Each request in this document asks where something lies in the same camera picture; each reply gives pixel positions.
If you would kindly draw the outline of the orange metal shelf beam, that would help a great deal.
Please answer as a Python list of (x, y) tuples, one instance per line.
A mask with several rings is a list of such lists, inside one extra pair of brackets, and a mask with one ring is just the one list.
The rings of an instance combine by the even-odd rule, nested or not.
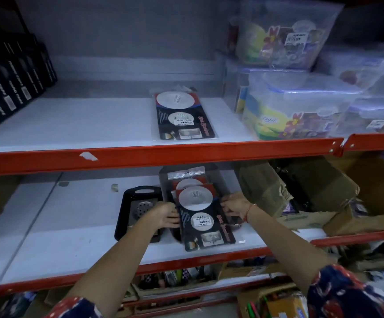
[[(142, 258), (137, 274), (149, 274), (181, 268), (210, 265), (269, 254), (263, 240), (250, 229), (242, 227), (244, 243), (218, 246), (206, 250), (186, 252), (168, 232), (158, 243), (152, 243)], [(68, 244), (59, 246), (50, 235), (32, 234), (21, 244), (0, 272), (0, 295), (6, 293), (42, 290), (74, 284), (114, 240), (94, 237), (87, 240), (85, 230), (74, 233), (67, 230)]]
[[(0, 176), (330, 155), (341, 150), (343, 140), (313, 138), (4, 152), (0, 153)], [(95, 155), (98, 161), (80, 157), (84, 151)]]
[(342, 146), (343, 152), (383, 150), (384, 133), (351, 134)]

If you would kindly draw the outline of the floral navy right sleeve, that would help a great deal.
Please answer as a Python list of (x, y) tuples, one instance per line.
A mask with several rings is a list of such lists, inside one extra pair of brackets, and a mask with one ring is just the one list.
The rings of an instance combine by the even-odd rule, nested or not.
[(338, 264), (314, 276), (306, 299), (309, 318), (384, 318), (384, 292)]

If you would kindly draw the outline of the person's right forearm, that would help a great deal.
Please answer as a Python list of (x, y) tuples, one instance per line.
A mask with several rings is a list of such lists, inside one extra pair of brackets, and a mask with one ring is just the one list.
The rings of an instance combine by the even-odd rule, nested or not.
[(325, 251), (283, 226), (256, 205), (248, 212), (247, 222), (305, 295), (320, 270), (336, 263)]

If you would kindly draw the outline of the large open cardboard box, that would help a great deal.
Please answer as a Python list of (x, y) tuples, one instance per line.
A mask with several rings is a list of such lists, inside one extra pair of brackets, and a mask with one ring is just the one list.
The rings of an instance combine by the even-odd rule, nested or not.
[(361, 153), (328, 161), (354, 181), (359, 192), (323, 226), (327, 236), (384, 231), (384, 159), (377, 153)]

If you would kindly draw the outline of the bagged clear floral storage container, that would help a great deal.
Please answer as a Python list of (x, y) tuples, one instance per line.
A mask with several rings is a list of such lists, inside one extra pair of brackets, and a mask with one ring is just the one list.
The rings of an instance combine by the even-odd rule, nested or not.
[(241, 0), (235, 54), (269, 69), (310, 70), (344, 8), (322, 0)]

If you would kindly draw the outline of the torn brown cardboard box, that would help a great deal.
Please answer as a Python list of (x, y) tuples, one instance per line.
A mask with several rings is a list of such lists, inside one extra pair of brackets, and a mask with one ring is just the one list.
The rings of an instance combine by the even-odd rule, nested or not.
[(243, 195), (273, 218), (279, 218), (293, 196), (267, 160), (239, 161), (235, 174)]

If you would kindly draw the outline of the person's left hand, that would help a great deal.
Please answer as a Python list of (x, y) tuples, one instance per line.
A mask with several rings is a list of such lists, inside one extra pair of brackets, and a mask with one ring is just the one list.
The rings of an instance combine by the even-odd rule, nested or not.
[(156, 230), (168, 228), (168, 203), (159, 201), (150, 211), (152, 226)]

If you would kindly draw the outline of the sink strainer blister pack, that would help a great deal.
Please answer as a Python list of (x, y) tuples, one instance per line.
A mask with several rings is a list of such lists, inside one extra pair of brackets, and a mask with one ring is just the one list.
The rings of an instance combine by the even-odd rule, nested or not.
[(190, 167), (182, 170), (169, 171), (164, 183), (164, 192), (183, 190), (188, 187), (213, 184), (208, 177), (205, 166)]
[(180, 235), (186, 252), (237, 242), (217, 190), (205, 183), (174, 191), (180, 217)]
[(158, 134), (165, 141), (207, 140), (216, 133), (193, 91), (160, 91), (153, 95)]

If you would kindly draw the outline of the white shelf board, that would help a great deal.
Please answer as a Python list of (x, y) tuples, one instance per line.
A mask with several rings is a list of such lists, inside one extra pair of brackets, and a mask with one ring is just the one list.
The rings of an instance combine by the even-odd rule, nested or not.
[[(197, 90), (215, 138), (160, 139), (152, 94), (181, 86)], [(58, 81), (0, 124), (0, 153), (256, 140), (215, 81)]]
[[(27, 176), (0, 215), (0, 272), (32, 234), (50, 235), (59, 246), (68, 244), (67, 230), (75, 234), (85, 230), (87, 240), (108, 236), (116, 242), (114, 232), (123, 193), (138, 186), (160, 186), (161, 169)], [(113, 183), (118, 184), (119, 192), (111, 191)]]

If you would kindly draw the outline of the row of black tape boxes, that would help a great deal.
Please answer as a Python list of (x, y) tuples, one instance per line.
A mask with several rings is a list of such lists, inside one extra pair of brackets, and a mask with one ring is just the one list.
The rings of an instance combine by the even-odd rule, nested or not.
[(0, 31), (0, 125), (57, 80), (47, 47), (36, 35)]

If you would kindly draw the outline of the person's right hand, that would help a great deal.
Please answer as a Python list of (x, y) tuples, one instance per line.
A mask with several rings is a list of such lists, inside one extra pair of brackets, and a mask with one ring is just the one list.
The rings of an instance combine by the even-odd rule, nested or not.
[(254, 204), (249, 202), (242, 192), (238, 191), (233, 194), (236, 196), (234, 201), (231, 202), (230, 207), (236, 212), (236, 217), (239, 217), (242, 222), (247, 222), (248, 212), (254, 206)]

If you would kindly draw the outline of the clear floral lidded storage container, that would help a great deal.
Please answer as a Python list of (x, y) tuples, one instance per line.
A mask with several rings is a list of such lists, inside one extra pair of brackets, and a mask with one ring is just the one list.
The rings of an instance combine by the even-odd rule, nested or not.
[(261, 140), (326, 138), (363, 91), (335, 76), (251, 72), (243, 123)]

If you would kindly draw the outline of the clear plastic storage container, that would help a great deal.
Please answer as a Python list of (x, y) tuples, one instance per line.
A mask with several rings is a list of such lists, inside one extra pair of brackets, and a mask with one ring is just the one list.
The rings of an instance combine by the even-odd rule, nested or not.
[(332, 136), (384, 133), (384, 97), (355, 100), (340, 118)]
[(225, 61), (222, 75), (222, 99), (236, 114), (243, 112), (248, 94), (248, 77), (255, 69), (231, 58)]
[(313, 70), (354, 85), (365, 95), (384, 97), (383, 49), (324, 46)]

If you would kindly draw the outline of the cardboard tray of pens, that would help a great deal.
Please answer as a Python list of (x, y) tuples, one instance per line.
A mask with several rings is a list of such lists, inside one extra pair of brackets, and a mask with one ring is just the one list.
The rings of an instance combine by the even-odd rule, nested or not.
[(140, 297), (208, 287), (218, 281), (223, 264), (204, 265), (136, 276), (131, 286)]

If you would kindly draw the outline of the yellow cardboard box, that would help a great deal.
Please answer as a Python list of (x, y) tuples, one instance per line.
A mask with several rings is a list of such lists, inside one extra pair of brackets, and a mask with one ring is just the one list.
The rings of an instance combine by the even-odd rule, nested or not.
[(306, 298), (293, 293), (267, 302), (271, 318), (309, 318)]

